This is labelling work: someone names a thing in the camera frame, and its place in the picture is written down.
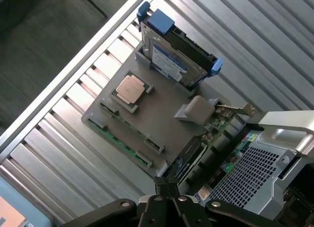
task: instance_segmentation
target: corrugated metal surface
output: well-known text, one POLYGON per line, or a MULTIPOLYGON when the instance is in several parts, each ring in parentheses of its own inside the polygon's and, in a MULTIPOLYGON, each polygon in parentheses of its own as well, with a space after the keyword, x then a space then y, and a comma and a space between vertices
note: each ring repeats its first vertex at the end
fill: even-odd
MULTIPOLYGON (((152 11, 164 11, 189 38, 224 59, 221 73, 209 83, 233 106, 251 102, 263 111, 314 108, 314 0, 148 1, 152 11)), ((140 41, 135 14, 134 9, 124 17, 51 96, 8 146, 15 150, 1 165, 59 223, 117 198, 136 200, 154 192, 147 174, 80 121, 140 41)), ((244 120, 234 120, 228 133, 234 135, 244 120)))

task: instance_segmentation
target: hard drive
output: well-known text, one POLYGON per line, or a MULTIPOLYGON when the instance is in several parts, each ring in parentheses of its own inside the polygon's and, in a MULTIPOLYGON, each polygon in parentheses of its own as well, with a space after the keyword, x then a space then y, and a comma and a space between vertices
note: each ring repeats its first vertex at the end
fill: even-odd
POLYGON ((143 54, 166 77, 192 90, 207 77, 215 76, 222 59, 207 53, 175 26, 175 22, 157 9, 148 15, 149 3, 138 10, 143 39, 143 54))

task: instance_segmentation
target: ridged metal panel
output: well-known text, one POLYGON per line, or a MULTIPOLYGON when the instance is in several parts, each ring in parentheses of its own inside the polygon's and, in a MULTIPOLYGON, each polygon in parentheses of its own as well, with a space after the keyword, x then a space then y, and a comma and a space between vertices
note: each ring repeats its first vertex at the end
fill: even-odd
MULTIPOLYGON (((190 39, 224 59, 219 76, 208 82, 231 105, 251 102, 262 111, 314 108, 314 0, 148 1, 151 11, 161 9, 190 39)), ((104 43, 83 56, 27 126, 15 138, 8 136, 12 140, 0 154, 2 174, 57 223, 117 198, 137 201, 154 192, 145 172, 80 121, 141 40, 135 14, 136 9, 122 16, 104 43)), ((245 120, 233 120, 215 147, 222 148, 245 120)))

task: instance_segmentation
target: mesh grille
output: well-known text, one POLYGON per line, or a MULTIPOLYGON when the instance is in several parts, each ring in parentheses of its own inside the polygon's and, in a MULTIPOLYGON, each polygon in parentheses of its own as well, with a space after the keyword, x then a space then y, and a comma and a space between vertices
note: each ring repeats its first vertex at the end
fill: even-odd
POLYGON ((210 199, 220 199, 244 207, 276 170, 279 155, 249 147, 239 163, 217 185, 210 199))

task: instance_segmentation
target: screw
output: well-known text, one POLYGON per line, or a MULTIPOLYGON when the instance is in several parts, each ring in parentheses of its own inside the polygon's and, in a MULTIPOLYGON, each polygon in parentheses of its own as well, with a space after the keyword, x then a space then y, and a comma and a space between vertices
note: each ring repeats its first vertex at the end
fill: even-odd
POLYGON ((221 206, 221 204, 219 202, 217 202, 217 201, 213 201, 211 203, 211 205, 214 206, 214 207, 220 207, 221 206))
POLYGON ((123 202, 122 204, 121 204, 121 206, 129 206, 130 204, 128 203, 128 202, 123 202))
POLYGON ((178 199, 179 199, 179 201, 186 201, 187 200, 187 198, 185 196, 180 196, 178 199))
POLYGON ((162 200, 162 197, 156 197, 154 198, 155 201, 161 201, 162 200))

